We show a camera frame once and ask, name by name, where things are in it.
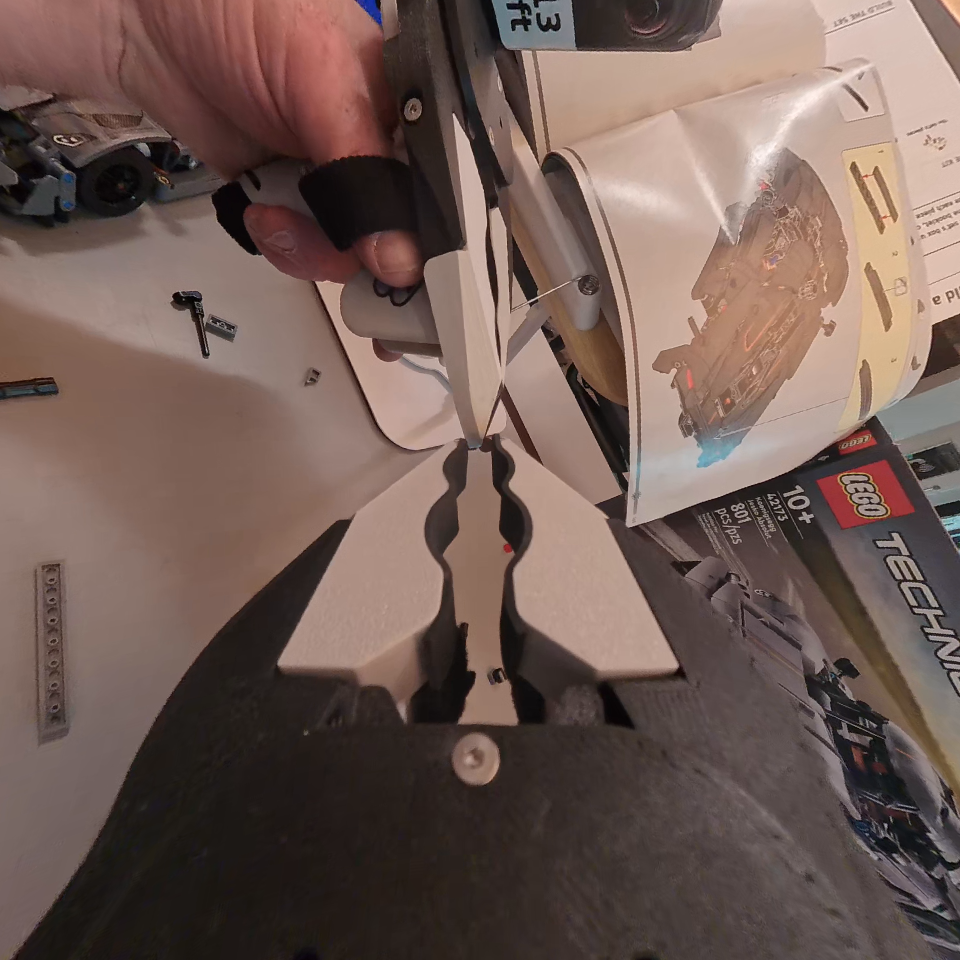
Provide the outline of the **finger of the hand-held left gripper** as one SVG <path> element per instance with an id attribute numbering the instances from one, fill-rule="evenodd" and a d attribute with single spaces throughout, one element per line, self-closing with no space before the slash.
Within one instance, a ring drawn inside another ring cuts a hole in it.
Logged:
<path id="1" fill-rule="evenodd" d="M 511 335 L 509 214 L 489 206 L 471 138 L 456 115 L 444 146 L 462 229 L 456 249 L 425 263 L 426 290 L 462 435 L 483 445 L 496 413 Z"/>

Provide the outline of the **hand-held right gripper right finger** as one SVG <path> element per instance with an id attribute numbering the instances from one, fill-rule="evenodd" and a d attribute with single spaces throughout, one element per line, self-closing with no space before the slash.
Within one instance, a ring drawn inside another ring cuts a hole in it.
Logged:
<path id="1" fill-rule="evenodd" d="M 511 548 L 502 666 L 518 719 L 546 719 L 570 689 L 681 672 L 606 514 L 510 439 L 490 442 L 499 533 Z"/>

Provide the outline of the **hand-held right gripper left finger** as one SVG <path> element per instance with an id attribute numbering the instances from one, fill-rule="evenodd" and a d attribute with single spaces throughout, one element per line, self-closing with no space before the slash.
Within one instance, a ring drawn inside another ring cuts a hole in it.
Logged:
<path id="1" fill-rule="evenodd" d="M 278 659 L 280 671 L 382 688 L 414 722 L 457 722 L 474 685 L 446 550 L 469 448 L 447 444 L 359 510 Z"/>

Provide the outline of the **instruction booklet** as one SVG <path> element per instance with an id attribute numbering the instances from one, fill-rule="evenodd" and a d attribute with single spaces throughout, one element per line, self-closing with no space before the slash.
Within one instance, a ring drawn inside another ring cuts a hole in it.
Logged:
<path id="1" fill-rule="evenodd" d="M 626 523 L 786 474 L 917 384 L 929 292 L 879 71 L 813 2 L 677 53 L 523 54 L 543 172 L 625 356 Z"/>

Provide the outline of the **grey lego car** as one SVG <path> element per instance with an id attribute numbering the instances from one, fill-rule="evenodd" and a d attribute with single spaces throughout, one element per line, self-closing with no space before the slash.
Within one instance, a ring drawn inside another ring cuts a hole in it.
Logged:
<path id="1" fill-rule="evenodd" d="M 116 218 L 147 201 L 207 194 L 222 179 L 143 110 L 1 89 L 1 207 L 66 224 L 76 210 Z"/>

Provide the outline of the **scattered black lego pins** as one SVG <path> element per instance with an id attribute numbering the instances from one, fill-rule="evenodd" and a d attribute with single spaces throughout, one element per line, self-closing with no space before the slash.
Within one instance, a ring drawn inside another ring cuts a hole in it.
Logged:
<path id="1" fill-rule="evenodd" d="M 467 663 L 467 670 L 466 670 L 467 678 L 473 681 L 475 680 L 475 672 L 472 669 L 470 669 L 470 665 L 469 665 L 470 655 L 468 650 L 470 625 L 466 621 L 463 621 L 458 624 L 458 631 L 459 631 L 459 639 L 461 642 L 461 646 L 463 648 L 463 655 L 465 657 L 464 661 Z M 486 670 L 486 679 L 492 687 L 495 687 L 501 684 L 503 685 L 508 682 L 508 678 L 503 667 L 499 665 L 490 666 Z"/>

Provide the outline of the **black lego axle piece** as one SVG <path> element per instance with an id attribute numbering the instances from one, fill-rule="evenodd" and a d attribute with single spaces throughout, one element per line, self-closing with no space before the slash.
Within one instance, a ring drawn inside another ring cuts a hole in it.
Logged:
<path id="1" fill-rule="evenodd" d="M 199 291 L 175 291 L 171 296 L 171 303 L 175 308 L 189 312 L 197 333 L 200 355 L 203 359 L 209 359 L 210 342 L 202 294 Z"/>

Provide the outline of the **lego set box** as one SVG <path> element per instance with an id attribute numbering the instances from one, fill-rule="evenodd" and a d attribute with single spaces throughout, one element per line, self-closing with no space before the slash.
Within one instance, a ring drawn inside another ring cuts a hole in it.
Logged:
<path id="1" fill-rule="evenodd" d="M 958 958 L 958 552 L 882 425 L 641 530 L 750 642 L 894 902 Z"/>

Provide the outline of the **long grey lego plate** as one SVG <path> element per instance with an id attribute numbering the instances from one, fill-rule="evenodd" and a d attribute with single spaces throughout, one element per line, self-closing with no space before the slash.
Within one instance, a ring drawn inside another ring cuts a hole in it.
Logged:
<path id="1" fill-rule="evenodd" d="M 40 745 L 70 730 L 65 635 L 66 586 L 60 561 L 34 571 L 34 634 L 37 739 Z"/>

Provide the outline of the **person's left hand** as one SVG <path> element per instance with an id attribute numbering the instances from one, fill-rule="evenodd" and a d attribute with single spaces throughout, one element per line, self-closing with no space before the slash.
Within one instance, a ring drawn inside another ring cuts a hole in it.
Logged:
<path id="1" fill-rule="evenodd" d="M 3 1 L 3 86 L 141 109 L 234 181 L 391 157 L 375 20 L 353 1 Z"/>

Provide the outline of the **white book stand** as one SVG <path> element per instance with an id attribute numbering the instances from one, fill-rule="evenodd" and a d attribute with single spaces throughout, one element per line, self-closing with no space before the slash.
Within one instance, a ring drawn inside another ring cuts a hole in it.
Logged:
<path id="1" fill-rule="evenodd" d="M 559 182 L 551 185 L 522 132 L 513 130 L 510 226 L 520 238 L 510 255 L 512 287 L 507 275 L 498 279 L 498 308 L 510 309 L 500 334 L 503 371 L 520 374 L 519 355 L 544 324 L 564 343 L 568 359 L 585 382 L 609 401 L 627 406 L 626 361 L 613 317 L 613 294 L 606 279 L 597 293 L 580 291 L 580 277 L 598 277 L 598 253 L 587 255 L 587 241 L 574 229 L 573 208 L 560 204 Z M 409 348 L 403 358 L 383 362 L 372 342 L 359 334 L 367 319 L 387 321 L 389 313 L 413 312 L 427 306 L 426 290 L 410 306 L 395 308 L 377 297 L 372 278 L 360 274 L 346 285 L 319 281 L 318 295 L 353 369 L 361 392 L 384 436 L 405 450 L 428 450 L 463 435 L 441 359 L 425 353 L 426 345 Z"/>

